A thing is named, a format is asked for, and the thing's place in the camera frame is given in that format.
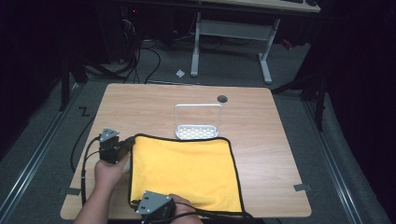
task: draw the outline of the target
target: person's hand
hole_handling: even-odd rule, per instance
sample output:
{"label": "person's hand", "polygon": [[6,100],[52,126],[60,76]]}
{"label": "person's hand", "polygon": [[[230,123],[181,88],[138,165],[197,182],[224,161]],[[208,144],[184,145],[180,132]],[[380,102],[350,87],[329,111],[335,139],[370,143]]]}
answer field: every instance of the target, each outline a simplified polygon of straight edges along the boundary
{"label": "person's hand", "polygon": [[[184,213],[195,212],[195,209],[191,207],[191,203],[189,200],[184,199],[176,194],[170,194],[172,199],[176,204],[175,216],[181,215]],[[201,219],[196,215],[190,215],[185,217],[176,218],[171,222],[171,224],[202,224]]]}
{"label": "person's hand", "polygon": [[112,191],[120,181],[125,163],[131,158],[131,154],[126,154],[116,164],[106,161],[98,161],[95,165],[95,187],[106,191]]}

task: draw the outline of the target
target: person's right hand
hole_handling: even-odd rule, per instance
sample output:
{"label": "person's right hand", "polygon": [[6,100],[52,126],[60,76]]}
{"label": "person's right hand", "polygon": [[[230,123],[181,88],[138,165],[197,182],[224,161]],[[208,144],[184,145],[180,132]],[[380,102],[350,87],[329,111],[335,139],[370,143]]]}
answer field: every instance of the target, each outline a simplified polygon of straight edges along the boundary
{"label": "person's right hand", "polygon": [[[173,198],[176,204],[175,216],[184,213],[195,212],[195,209],[189,206],[191,205],[189,200],[184,199],[176,194],[170,194],[169,196]],[[171,222],[171,224],[203,224],[203,222],[198,216],[190,215],[190,216],[176,218]]]}

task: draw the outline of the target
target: person's left hand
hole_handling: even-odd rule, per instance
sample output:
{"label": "person's left hand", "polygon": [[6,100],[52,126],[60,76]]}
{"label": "person's left hand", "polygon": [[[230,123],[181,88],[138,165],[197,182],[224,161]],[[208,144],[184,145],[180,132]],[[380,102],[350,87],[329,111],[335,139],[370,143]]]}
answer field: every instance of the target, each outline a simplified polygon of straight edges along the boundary
{"label": "person's left hand", "polygon": [[106,191],[113,190],[120,181],[123,167],[130,158],[131,154],[128,153],[116,164],[98,161],[95,165],[95,187]]}

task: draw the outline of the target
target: light wood surface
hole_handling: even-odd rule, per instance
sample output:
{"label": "light wood surface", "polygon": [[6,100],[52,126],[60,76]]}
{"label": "light wood surface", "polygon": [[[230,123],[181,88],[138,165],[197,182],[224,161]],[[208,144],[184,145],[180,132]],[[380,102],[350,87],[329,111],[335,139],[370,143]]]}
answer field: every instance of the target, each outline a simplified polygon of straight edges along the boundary
{"label": "light wood surface", "polygon": [[[213,104],[225,95],[219,136],[230,139],[246,210],[254,217],[308,217],[311,208],[271,92],[265,88],[110,84],[100,104],[88,143],[104,128],[120,131],[120,140],[137,133],[176,138],[174,105]],[[99,147],[96,142],[90,152]],[[94,185],[95,154],[87,161],[87,197]],[[71,188],[80,188],[82,161]],[[109,218],[140,218],[128,204],[128,167],[117,185]],[[61,216],[74,219],[80,196],[67,195]]]}
{"label": "light wood surface", "polygon": [[264,7],[270,9],[279,9],[297,12],[320,12],[320,7],[309,6],[305,1],[303,3],[292,3],[281,0],[201,0],[202,2],[240,5],[244,7]]}

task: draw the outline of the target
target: yellow towel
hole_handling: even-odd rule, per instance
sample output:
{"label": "yellow towel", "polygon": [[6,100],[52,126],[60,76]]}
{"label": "yellow towel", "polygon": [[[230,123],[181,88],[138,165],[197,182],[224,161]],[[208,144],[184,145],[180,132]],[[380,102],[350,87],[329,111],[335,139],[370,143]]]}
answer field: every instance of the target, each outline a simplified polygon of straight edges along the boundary
{"label": "yellow towel", "polygon": [[146,190],[177,194],[207,211],[244,211],[231,143],[222,137],[176,140],[137,134],[130,202],[140,200]]}

